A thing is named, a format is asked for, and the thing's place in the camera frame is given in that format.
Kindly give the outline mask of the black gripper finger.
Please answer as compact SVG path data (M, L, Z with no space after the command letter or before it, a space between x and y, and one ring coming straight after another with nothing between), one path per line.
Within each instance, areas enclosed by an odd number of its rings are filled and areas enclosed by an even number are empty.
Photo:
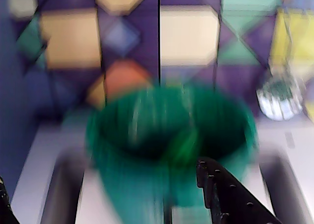
M197 186L203 189L205 207L213 224L278 224L280 221L258 199L211 158L196 164Z
M0 224L20 224L11 209L2 177L0 178Z

